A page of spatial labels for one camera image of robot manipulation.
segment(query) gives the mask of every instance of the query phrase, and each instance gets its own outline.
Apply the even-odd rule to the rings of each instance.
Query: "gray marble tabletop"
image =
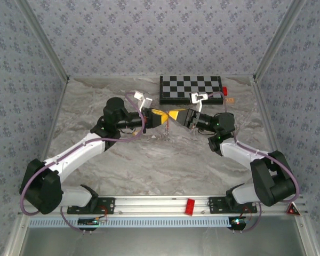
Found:
[[[223,77],[222,84],[227,86],[229,97],[235,99],[228,111],[235,115],[238,139],[269,150],[249,79]],[[158,77],[71,79],[48,156],[82,139],[103,115],[107,100],[123,98],[130,90],[149,93],[154,108],[190,107],[159,105]],[[126,100],[125,105],[128,111],[134,111]],[[221,105],[203,106],[202,110],[209,115],[222,111]],[[232,186],[251,182],[249,170],[210,151],[208,137],[170,121],[168,137],[163,125],[147,130],[138,140],[116,143],[79,167],[64,184],[86,184],[100,195],[224,195]]]

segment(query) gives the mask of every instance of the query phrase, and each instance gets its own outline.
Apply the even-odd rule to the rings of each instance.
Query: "patterned wallpaper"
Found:
[[[29,0],[66,72],[252,74],[291,0]]]
[[[15,2],[0,1],[0,255],[26,165],[41,156],[62,88]]]
[[[261,86],[320,240],[320,0],[307,1]]]

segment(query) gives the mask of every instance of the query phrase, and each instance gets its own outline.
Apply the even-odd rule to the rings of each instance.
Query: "black and white checkered board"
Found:
[[[190,104],[192,92],[222,92],[220,76],[160,76],[160,104]],[[223,104],[221,95],[216,94],[203,104]]]

